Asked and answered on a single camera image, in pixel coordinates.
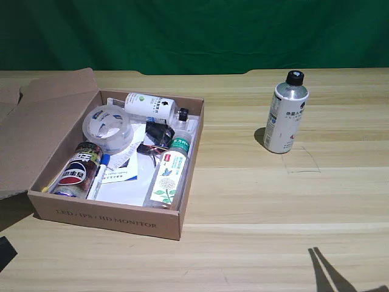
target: blue marker cap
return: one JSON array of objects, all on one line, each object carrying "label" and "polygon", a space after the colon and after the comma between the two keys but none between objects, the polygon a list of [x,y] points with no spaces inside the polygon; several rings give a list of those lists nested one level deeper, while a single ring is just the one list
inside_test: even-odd
[{"label": "blue marker cap", "polygon": [[111,155],[103,154],[102,161],[100,164],[108,165]]}]

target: bottle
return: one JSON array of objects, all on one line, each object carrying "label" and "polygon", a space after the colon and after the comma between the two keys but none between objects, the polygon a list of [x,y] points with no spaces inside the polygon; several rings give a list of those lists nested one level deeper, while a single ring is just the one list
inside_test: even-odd
[{"label": "bottle", "polygon": [[97,173],[103,150],[92,142],[80,143],[53,193],[85,199]]},{"label": "bottle", "polygon": [[301,116],[309,97],[303,86],[304,73],[290,71],[286,81],[275,87],[267,120],[264,146],[271,152],[288,152],[295,140]]},{"label": "bottle", "polygon": [[124,109],[131,114],[133,119],[167,125],[171,125],[177,119],[180,111],[173,99],[136,92],[130,92],[127,95]]},{"label": "bottle", "polygon": [[169,150],[162,154],[160,163],[150,182],[143,206],[176,210],[184,191],[189,147],[192,140],[185,131],[186,121],[178,122]]}]

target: white marker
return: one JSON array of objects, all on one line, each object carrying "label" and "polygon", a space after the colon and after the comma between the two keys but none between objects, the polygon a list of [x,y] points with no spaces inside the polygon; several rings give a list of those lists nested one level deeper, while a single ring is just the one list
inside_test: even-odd
[{"label": "white marker", "polygon": [[91,188],[89,189],[87,200],[96,200],[98,190],[100,190],[100,186],[102,184],[105,170],[107,169],[107,165],[109,163],[109,159],[111,158],[111,155],[104,154],[102,157],[102,161],[100,163],[100,167],[97,170],[97,174],[95,178],[93,179],[93,183]]}]

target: green backdrop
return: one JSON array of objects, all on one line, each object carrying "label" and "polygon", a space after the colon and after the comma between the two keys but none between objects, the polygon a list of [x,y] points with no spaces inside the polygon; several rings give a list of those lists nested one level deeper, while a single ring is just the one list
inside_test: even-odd
[{"label": "green backdrop", "polygon": [[389,0],[0,0],[0,70],[389,67]]}]

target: black bottle cap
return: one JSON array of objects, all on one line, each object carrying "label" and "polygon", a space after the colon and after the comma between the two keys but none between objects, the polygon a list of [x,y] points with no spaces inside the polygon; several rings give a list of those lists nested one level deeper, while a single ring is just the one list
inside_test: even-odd
[{"label": "black bottle cap", "polygon": [[178,113],[179,113],[178,119],[183,121],[183,122],[186,122],[188,119],[188,115],[189,115],[189,109],[180,108],[180,111]]},{"label": "black bottle cap", "polygon": [[304,80],[304,73],[298,70],[289,71],[286,77],[286,83],[294,86],[302,85],[303,80]]}]

